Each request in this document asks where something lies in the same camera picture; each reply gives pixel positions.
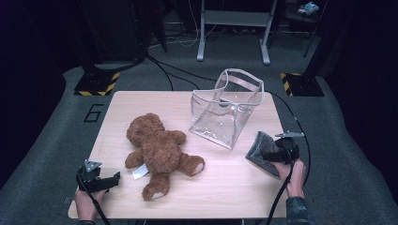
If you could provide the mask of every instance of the brown teddy bear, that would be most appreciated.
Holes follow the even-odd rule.
[[[185,142],[186,134],[180,130],[165,130],[159,116],[154,113],[135,118],[126,136],[137,147],[126,158],[126,168],[145,163],[151,174],[149,184],[143,190],[146,201],[167,194],[170,188],[169,175],[173,171],[195,176],[205,167],[202,157],[181,152],[179,145]]]

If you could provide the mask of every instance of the hand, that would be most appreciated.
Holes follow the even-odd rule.
[[[106,190],[100,190],[94,193],[91,193],[94,199],[97,200],[99,205],[102,202],[102,198],[105,194]],[[75,202],[77,208],[77,216],[79,220],[90,220],[94,221],[97,209],[96,206],[93,204],[93,201],[88,196],[85,191],[78,190],[75,195]]]
[[[279,162],[271,162],[278,170],[282,182],[286,180],[287,175],[290,173],[290,164],[284,165]],[[305,179],[305,165],[301,159],[297,159],[293,167],[292,176],[289,184],[286,186],[287,196],[305,198],[302,187]]]

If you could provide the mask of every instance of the teddy bear head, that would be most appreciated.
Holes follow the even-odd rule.
[[[131,122],[127,130],[127,138],[133,145],[141,147],[147,137],[154,136],[154,134],[162,131],[165,131],[165,128],[159,116],[154,113],[147,113]]]

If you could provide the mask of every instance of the transparent tote bag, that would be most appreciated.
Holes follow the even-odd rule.
[[[244,70],[228,68],[214,89],[192,92],[190,132],[233,149],[264,96],[263,81]]]

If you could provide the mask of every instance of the wooden table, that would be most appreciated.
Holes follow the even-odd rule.
[[[108,218],[267,218],[282,182],[245,158],[259,130],[271,136],[283,129],[273,99],[255,108],[233,150],[189,132],[191,92],[116,92],[100,128],[89,160],[102,162],[101,177],[120,172],[119,186],[111,188],[102,209]],[[130,122],[137,116],[156,113],[166,129],[187,134],[181,149],[201,156],[205,168],[194,177],[171,174],[170,191],[151,202],[142,198],[150,175],[134,180],[124,167],[134,147],[126,138]],[[285,218],[284,194],[275,218]],[[77,218],[75,202],[69,216]]]

